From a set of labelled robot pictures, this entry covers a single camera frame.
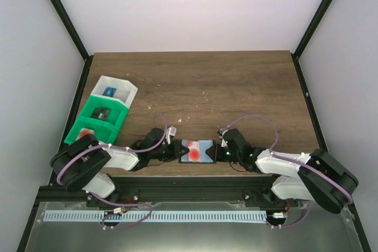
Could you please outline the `black leather card holder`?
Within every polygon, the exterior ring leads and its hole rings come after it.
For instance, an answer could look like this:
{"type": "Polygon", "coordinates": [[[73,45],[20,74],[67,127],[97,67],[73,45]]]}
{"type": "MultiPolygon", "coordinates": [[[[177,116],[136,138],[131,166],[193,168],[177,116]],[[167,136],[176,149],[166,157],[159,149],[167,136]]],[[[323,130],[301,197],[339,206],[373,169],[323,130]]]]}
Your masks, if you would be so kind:
{"type": "MultiPolygon", "coordinates": [[[[183,139],[182,141],[183,141],[183,145],[187,147],[189,140],[183,139]]],[[[199,162],[190,162],[188,160],[188,154],[186,154],[178,162],[179,163],[209,163],[209,164],[215,163],[215,162],[212,162],[211,158],[206,155],[206,150],[209,147],[211,147],[212,145],[215,145],[214,141],[213,140],[194,140],[194,141],[199,141],[199,143],[200,143],[200,153],[201,153],[200,161],[199,162]]]]}

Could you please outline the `white card red dots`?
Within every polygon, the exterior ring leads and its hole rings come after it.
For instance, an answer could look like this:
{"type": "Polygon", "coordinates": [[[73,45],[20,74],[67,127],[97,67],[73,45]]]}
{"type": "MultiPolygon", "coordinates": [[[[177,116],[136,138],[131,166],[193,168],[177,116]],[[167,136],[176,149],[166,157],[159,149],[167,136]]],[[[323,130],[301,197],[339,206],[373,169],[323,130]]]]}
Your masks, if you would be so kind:
{"type": "Polygon", "coordinates": [[[200,143],[199,141],[189,140],[187,148],[189,150],[188,160],[190,162],[199,162],[201,159],[200,143]]]}

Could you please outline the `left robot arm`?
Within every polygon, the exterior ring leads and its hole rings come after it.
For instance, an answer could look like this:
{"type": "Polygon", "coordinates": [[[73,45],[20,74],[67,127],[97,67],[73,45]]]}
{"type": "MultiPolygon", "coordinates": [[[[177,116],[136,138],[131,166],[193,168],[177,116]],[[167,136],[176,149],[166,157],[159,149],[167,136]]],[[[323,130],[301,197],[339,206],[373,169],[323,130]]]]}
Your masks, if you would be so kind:
{"type": "Polygon", "coordinates": [[[153,128],[142,140],[132,146],[119,147],[99,141],[93,134],[86,134],[65,150],[56,154],[50,165],[57,175],[57,183],[68,192],[89,191],[99,196],[107,207],[120,202],[120,191],[104,168],[138,171],[156,159],[170,162],[188,155],[188,143],[175,140],[176,128],[153,128]]]}

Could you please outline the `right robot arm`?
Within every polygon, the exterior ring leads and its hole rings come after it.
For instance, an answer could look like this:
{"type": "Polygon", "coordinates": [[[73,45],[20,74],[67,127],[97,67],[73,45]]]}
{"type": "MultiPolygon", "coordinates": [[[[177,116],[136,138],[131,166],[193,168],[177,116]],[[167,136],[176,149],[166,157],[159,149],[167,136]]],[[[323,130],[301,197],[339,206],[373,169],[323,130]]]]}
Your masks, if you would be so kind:
{"type": "Polygon", "coordinates": [[[283,199],[303,199],[339,214],[353,203],[358,179],[326,150],[283,153],[252,146],[237,129],[219,134],[221,142],[206,149],[213,161],[238,163],[248,172],[277,176],[262,192],[266,205],[274,207],[283,199]]]}

